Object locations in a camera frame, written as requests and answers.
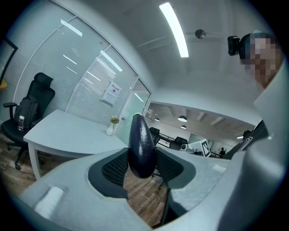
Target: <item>water bottle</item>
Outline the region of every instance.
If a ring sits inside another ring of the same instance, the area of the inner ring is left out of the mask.
[[[24,130],[24,116],[19,116],[19,122],[18,122],[18,130],[23,131]]]

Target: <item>white vase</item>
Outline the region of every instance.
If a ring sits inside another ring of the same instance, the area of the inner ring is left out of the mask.
[[[107,129],[107,135],[108,135],[108,136],[112,136],[113,130],[114,130],[114,124],[111,123],[110,126],[109,126],[108,129]]]

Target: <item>yellow object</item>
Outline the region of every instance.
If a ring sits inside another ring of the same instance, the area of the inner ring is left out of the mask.
[[[7,82],[3,79],[0,85],[0,91],[4,90],[7,87]]]

